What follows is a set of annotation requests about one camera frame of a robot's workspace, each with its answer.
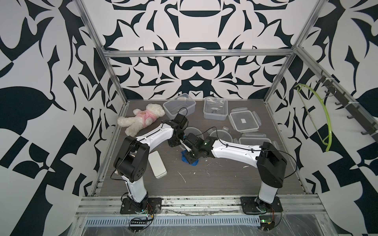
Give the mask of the clear lunch box lid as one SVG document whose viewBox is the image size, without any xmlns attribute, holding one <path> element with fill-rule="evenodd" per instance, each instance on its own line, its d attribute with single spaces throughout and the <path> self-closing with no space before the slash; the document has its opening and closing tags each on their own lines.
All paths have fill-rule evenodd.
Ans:
<svg viewBox="0 0 378 236">
<path fill-rule="evenodd" d="M 280 150 L 278 142 L 271 141 L 266 134 L 261 133 L 243 133 L 239 139 L 234 139 L 237 144 L 261 146 L 264 142 L 271 143 L 277 150 Z"/>
<path fill-rule="evenodd" d="M 234 130 L 240 133 L 257 132 L 262 125 L 258 114 L 246 107 L 232 109 L 228 118 Z"/>
</svg>

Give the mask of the round clear container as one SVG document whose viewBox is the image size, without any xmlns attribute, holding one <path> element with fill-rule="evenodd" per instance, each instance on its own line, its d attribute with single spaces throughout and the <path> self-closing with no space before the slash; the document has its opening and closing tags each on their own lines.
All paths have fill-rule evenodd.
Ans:
<svg viewBox="0 0 378 236">
<path fill-rule="evenodd" d="M 184 134 L 186 136 L 188 136 L 189 134 L 194 134 L 195 136 L 201 138 L 201 139 L 204 139 L 203 137 L 203 134 L 202 132 L 198 129 L 198 128 L 195 128 L 195 127 L 188 127 L 184 130 Z"/>
</svg>

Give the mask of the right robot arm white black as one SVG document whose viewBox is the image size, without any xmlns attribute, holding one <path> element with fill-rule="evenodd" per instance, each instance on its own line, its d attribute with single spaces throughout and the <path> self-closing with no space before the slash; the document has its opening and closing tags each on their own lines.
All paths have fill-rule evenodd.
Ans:
<svg viewBox="0 0 378 236">
<path fill-rule="evenodd" d="M 287 160 L 269 142 L 261 146 L 242 145 L 217 137 L 201 139 L 190 133 L 181 143 L 188 151 L 185 159 L 190 164 L 200 158 L 224 158 L 257 168 L 261 179 L 258 200 L 261 202 L 272 204 L 278 189 L 283 186 Z"/>
</svg>

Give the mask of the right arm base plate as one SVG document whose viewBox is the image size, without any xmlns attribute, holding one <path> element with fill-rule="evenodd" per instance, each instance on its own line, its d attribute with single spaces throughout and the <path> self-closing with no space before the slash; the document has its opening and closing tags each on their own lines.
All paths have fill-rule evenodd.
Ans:
<svg viewBox="0 0 378 236">
<path fill-rule="evenodd" d="M 240 197 L 242 211 L 246 215 L 263 215 L 266 213 L 283 212 L 279 197 L 275 196 L 273 203 L 269 204 L 259 197 Z"/>
</svg>

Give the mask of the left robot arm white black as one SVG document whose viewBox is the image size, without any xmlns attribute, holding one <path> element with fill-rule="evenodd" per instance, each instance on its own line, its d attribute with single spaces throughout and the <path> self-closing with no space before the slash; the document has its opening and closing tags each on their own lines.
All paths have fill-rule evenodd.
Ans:
<svg viewBox="0 0 378 236">
<path fill-rule="evenodd" d="M 145 204 L 148 192 L 145 189 L 143 175 L 147 169 L 150 151 L 168 141 L 170 147 L 181 144 L 184 130 L 188 124 L 186 116 L 177 116 L 158 125 L 152 131 L 139 136 L 127 136 L 114 161 L 115 172 L 126 183 L 128 198 L 136 204 Z"/>
</svg>

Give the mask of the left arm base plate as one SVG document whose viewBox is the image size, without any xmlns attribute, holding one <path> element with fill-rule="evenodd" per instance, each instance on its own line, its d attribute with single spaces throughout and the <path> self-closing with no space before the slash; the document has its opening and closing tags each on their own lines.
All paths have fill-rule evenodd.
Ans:
<svg viewBox="0 0 378 236">
<path fill-rule="evenodd" d="M 162 206 L 162 198 L 145 198 L 137 203 L 130 197 L 122 200 L 120 214 L 159 213 Z"/>
</svg>

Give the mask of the clear rectangular lunch box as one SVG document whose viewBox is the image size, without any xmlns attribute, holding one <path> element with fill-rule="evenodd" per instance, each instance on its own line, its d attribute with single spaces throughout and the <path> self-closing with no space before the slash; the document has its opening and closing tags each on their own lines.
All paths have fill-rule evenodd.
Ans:
<svg viewBox="0 0 378 236">
<path fill-rule="evenodd" d="M 183 93 L 174 99 L 170 99 L 163 104 L 165 114 L 173 120 L 178 113 L 189 116 L 195 112 L 196 101 L 187 93 Z"/>
<path fill-rule="evenodd" d="M 228 101 L 224 98 L 204 98 L 203 114 L 208 120 L 225 121 L 228 116 Z"/>
</svg>

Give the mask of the blue cleaning cloth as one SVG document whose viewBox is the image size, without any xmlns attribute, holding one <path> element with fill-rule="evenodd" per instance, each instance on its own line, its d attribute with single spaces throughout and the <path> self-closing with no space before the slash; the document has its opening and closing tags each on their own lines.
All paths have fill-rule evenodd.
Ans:
<svg viewBox="0 0 378 236">
<path fill-rule="evenodd" d="M 196 166 L 199 162 L 199 159 L 194 158 L 187 150 L 181 152 L 182 154 L 182 161 L 188 163 L 192 166 Z"/>
</svg>

